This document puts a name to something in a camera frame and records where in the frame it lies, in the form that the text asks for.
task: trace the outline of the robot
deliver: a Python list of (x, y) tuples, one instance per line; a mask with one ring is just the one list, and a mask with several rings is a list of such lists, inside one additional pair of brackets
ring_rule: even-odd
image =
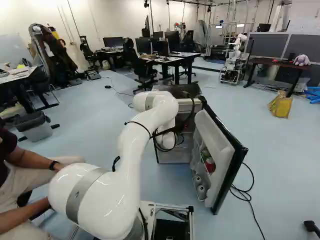
[(242, 42), (247, 40), (247, 36), (239, 34), (236, 37), (235, 42), (228, 43), (228, 58), (225, 61), (224, 67), (220, 71), (220, 82), (221, 83), (231, 83), (238, 84), (239, 79), (243, 77), (243, 67), (249, 56), (248, 53), (241, 53), (240, 46)]
[(178, 22), (175, 22), (173, 25), (173, 29), (175, 31), (178, 31), (178, 29), (180, 29), (180, 40), (182, 41), (185, 38), (186, 35), (186, 24), (184, 22), (181, 22), (181, 24), (179, 24)]
[[(150, 240), (154, 212), (175, 209), (140, 201), (140, 163), (151, 133), (175, 126), (178, 102), (167, 91), (151, 91), (137, 94), (132, 105), (140, 113), (125, 125), (117, 140), (119, 157), (112, 171), (75, 163), (59, 171), (49, 184), (52, 208), (100, 240)], [(175, 135), (167, 132), (157, 136), (156, 141), (170, 149), (174, 147)], [(176, 209), (192, 218), (188, 207)]]

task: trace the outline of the person's arm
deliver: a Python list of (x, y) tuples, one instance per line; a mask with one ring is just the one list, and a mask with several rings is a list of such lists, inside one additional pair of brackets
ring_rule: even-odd
[(0, 213), (0, 234), (8, 232), (49, 207), (46, 197), (27, 206)]
[[(18, 146), (5, 158), (14, 166), (25, 169), (48, 169), (52, 160), (41, 156), (33, 151), (22, 149)], [(60, 171), (64, 167), (61, 163), (56, 163), (53, 168)]]

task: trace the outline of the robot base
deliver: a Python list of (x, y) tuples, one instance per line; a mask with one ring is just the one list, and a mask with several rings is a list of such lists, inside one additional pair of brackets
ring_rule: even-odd
[[(148, 240), (195, 239), (193, 206), (140, 201), (140, 209), (147, 224)], [(78, 230), (79, 227), (76, 226), (70, 240), (75, 239)], [(125, 240), (144, 239), (144, 228), (141, 215), (138, 212), (132, 231)]]

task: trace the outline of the ceiling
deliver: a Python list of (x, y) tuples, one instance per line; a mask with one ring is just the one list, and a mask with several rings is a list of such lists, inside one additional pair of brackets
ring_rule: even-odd
[(216, 4), (228, 4), (229, 1), (232, 3), (233, 0), (171, 0), (175, 2), (186, 2), (186, 3), (193, 3), (193, 4), (206, 4), (206, 5), (216, 5)]

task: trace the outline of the desk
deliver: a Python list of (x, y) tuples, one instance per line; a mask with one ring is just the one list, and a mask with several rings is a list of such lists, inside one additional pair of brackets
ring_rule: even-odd
[(191, 84), (191, 78), (192, 78), (192, 63), (194, 62), (195, 58), (200, 57), (201, 53), (199, 52), (184, 52), (184, 51), (179, 51), (178, 53), (170, 53), (169, 56), (171, 57), (178, 57), (185, 59), (185, 63), (187, 65), (188, 71), (187, 71), (187, 76), (188, 76), (188, 84)]
[(277, 61), (272, 61), (273, 59), (271, 58), (265, 58), (265, 57), (261, 57), (261, 58), (257, 58), (257, 57), (254, 57), (252, 59), (249, 60), (249, 63), (252, 63), (252, 69), (250, 71), (250, 74), (249, 74), (249, 78), (248, 78), (248, 81), (246, 83), (246, 85), (244, 85), (243, 87), (244, 88), (247, 88), (249, 86), (251, 86), (254, 82), (252, 81), (252, 77), (254, 75), (254, 71), (255, 71), (255, 68), (258, 64), (265, 64), (265, 65), (276, 65), (276, 66), (279, 66), (279, 67), (284, 67), (284, 68), (292, 68), (292, 69), (298, 69), (299, 72), (298, 72), (298, 75), (297, 75), (297, 78), (296, 80), (294, 81), (294, 83), (292, 84), (292, 87), (289, 89), (289, 91), (286, 93), (286, 97), (287, 98), (290, 98), (292, 93), (294, 92), (294, 89), (299, 81), (299, 78), (301, 77), (301, 74), (304, 70), (309, 70), (310, 69), (310, 66), (297, 66), (297, 65), (294, 65), (294, 64), (290, 64), (290, 63), (282, 63), (282, 62), (277, 62)]
[(146, 61), (153, 61), (156, 64), (161, 64), (162, 66), (162, 77), (168, 78), (168, 66), (174, 67), (174, 82), (176, 85), (179, 84), (180, 80), (180, 73), (179, 73), (179, 67), (181, 63), (184, 61), (183, 58), (181, 57), (173, 57), (173, 56), (168, 56), (168, 61), (165, 61), (163, 58), (164, 56), (160, 56), (161, 58), (150, 58), (150, 57), (145, 57), (142, 58), (143, 60)]
[[(30, 68), (29, 72), (22, 72), (17, 75), (8, 75), (5, 77), (0, 78), (0, 84), (6, 85), (8, 88), (11, 88), (13, 94), (16, 96), (19, 103), (24, 107), (25, 111), (28, 114), (34, 113), (35, 111), (41, 111), (44, 109), (52, 108), (55, 106), (58, 106), (59, 103), (49, 104), (42, 94), (38, 90), (37, 84), (34, 84), (32, 81), (33, 72), (36, 70), (36, 66), (33, 66)], [(24, 81), (27, 81), (32, 85), (34, 92), (39, 96), (40, 100), (43, 102), (44, 106), (40, 107), (36, 110), (33, 109), (31, 104), (26, 98), (26, 92), (21, 88), (20, 84), (22, 84)]]
[(124, 53), (123, 50), (116, 50), (116, 51), (107, 51), (107, 50), (96, 50), (95, 51), (95, 54), (99, 57), (99, 63), (100, 63), (100, 66), (102, 67), (103, 64), (102, 64), (102, 61), (103, 60), (107, 60), (110, 64), (110, 70), (112, 71), (116, 71), (116, 67), (115, 67), (115, 57), (116, 56), (122, 56), (122, 54)]

